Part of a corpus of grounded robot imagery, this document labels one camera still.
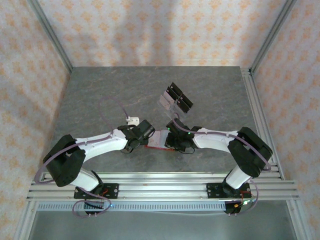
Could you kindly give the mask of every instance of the gray floor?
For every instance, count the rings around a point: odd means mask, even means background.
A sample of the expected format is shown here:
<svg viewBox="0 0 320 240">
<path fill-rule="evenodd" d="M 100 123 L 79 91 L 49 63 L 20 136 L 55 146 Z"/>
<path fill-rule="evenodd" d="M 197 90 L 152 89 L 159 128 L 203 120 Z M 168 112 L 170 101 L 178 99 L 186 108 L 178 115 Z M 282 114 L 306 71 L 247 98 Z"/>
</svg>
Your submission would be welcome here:
<svg viewBox="0 0 320 240">
<path fill-rule="evenodd" d="M 174 82 L 194 103 L 184 123 L 210 130 L 256 131 L 239 67 L 75 67 L 61 106 L 52 146 L 66 134 L 91 137 L 110 130 L 99 117 L 98 101 L 113 96 L 129 116 L 147 119 L 157 130 L 170 121 L 157 104 Z M 113 128 L 125 125 L 125 115 L 112 100 L 102 107 Z M 236 165 L 228 153 L 198 149 L 181 154 L 139 147 L 131 154 L 108 152 L 86 162 L 96 172 L 228 172 Z"/>
<path fill-rule="evenodd" d="M 29 240 L 294 240 L 285 201 L 261 201 L 237 217 L 164 212 L 107 212 L 79 219 L 38 211 Z"/>
</svg>

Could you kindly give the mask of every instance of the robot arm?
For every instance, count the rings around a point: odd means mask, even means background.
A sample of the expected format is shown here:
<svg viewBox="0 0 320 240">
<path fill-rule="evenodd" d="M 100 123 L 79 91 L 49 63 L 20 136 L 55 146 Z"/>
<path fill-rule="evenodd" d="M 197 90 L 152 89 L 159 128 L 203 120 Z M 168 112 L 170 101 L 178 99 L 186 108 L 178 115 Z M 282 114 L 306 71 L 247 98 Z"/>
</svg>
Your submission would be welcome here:
<svg viewBox="0 0 320 240">
<path fill-rule="evenodd" d="M 256 178 L 264 169 L 266 163 L 248 149 L 243 142 L 232 136 L 237 136 L 252 145 L 267 161 L 273 152 L 250 128 L 242 127 L 239 131 L 214 131 L 219 134 L 203 134 L 213 132 L 206 128 L 194 126 L 189 129 L 179 119 L 175 119 L 176 124 L 185 130 L 179 129 L 173 121 L 167 125 L 170 133 L 167 136 L 165 146 L 178 151 L 185 151 L 186 148 L 204 149 L 210 148 L 230 153 L 237 163 L 237 166 L 229 172 L 222 182 L 223 191 L 233 197 L 238 193 L 238 189 L 250 178 Z"/>
<path fill-rule="evenodd" d="M 146 145 L 154 131 L 153 126 L 144 120 L 137 126 L 123 125 L 112 132 L 89 138 L 74 139 L 71 135 L 65 135 L 45 156 L 43 163 L 66 147 L 78 144 L 57 156 L 46 168 L 58 187 L 71 184 L 97 195 L 103 183 L 94 171 L 83 169 L 83 163 L 107 152 L 123 149 L 132 151 L 140 145 Z"/>
</svg>

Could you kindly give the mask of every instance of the small white object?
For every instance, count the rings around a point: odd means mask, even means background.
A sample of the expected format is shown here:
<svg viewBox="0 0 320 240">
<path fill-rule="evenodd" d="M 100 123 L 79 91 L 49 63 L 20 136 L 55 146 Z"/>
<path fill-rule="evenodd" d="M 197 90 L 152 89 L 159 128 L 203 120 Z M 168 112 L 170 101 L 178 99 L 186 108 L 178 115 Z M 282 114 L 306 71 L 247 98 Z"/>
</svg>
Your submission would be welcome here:
<svg viewBox="0 0 320 240">
<path fill-rule="evenodd" d="M 159 103 L 164 107 L 165 110 L 169 110 L 171 104 L 164 98 L 164 96 L 160 96 Z"/>
<path fill-rule="evenodd" d="M 99 184 L 98 179 L 96 176 L 90 172 L 81 168 L 78 176 L 70 183 L 70 185 L 74 185 L 76 187 L 81 187 L 86 191 L 91 191 Z"/>
<path fill-rule="evenodd" d="M 228 149 L 229 142 L 234 140 L 233 137 L 227 137 L 217 134 L 208 134 L 208 132 L 212 132 L 212 130 L 208 130 L 206 128 L 201 128 L 198 132 L 205 132 L 206 134 L 194 134 L 193 142 L 200 149 L 216 149 L 220 151 L 224 151 L 230 153 Z M 224 133 L 226 135 L 238 135 L 237 131 L 215 131 L 219 133 Z"/>
<path fill-rule="evenodd" d="M 139 117 L 137 116 L 129 116 L 128 119 L 126 120 L 127 125 L 136 125 L 138 126 L 140 123 Z"/>
<path fill-rule="evenodd" d="M 168 133 L 170 133 L 170 131 L 166 129 L 161 131 L 155 131 L 152 137 L 150 137 L 147 146 L 150 148 L 170 149 L 165 146 Z"/>
<path fill-rule="evenodd" d="M 245 174 L 239 166 L 236 166 L 227 176 L 225 182 L 233 189 L 238 189 L 249 178 L 251 178 L 251 176 Z"/>
</svg>

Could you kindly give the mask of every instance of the table surface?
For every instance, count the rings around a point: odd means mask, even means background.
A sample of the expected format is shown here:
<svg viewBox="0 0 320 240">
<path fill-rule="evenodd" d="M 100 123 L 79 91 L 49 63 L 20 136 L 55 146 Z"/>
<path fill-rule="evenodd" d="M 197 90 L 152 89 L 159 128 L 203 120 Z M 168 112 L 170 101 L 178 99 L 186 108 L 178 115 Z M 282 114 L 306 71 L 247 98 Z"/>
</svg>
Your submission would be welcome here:
<svg viewBox="0 0 320 240">
<path fill-rule="evenodd" d="M 183 122 L 189 128 L 234 131 L 246 126 L 256 132 L 241 70 L 236 66 L 75 67 L 60 108 L 51 146 L 64 135 L 86 138 L 110 132 L 100 118 L 98 102 L 103 96 L 119 100 L 129 116 L 148 120 L 156 130 L 166 128 L 170 118 L 157 101 L 174 82 L 193 102 Z M 126 124 L 121 108 L 112 100 L 101 111 L 113 128 Z M 87 170 L 108 172 L 229 172 L 233 157 L 214 149 L 194 154 L 141 146 L 131 154 L 112 151 L 84 163 Z"/>
</svg>

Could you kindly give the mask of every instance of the wallpaper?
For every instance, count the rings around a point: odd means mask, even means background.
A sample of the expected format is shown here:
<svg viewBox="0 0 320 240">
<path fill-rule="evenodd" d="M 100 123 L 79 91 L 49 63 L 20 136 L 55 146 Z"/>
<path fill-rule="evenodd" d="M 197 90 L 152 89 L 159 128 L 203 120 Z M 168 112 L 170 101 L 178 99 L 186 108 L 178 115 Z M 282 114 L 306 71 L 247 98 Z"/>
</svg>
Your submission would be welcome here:
<svg viewBox="0 0 320 240">
<path fill-rule="evenodd" d="M 320 236 L 320 5 L 297 1 L 255 75 L 288 179 Z"/>
<path fill-rule="evenodd" d="M 12 239 L 69 74 L 26 0 L 0 5 L 0 239 Z"/>
<path fill-rule="evenodd" d="M 285 2 L 40 0 L 75 67 L 250 67 Z"/>
</svg>

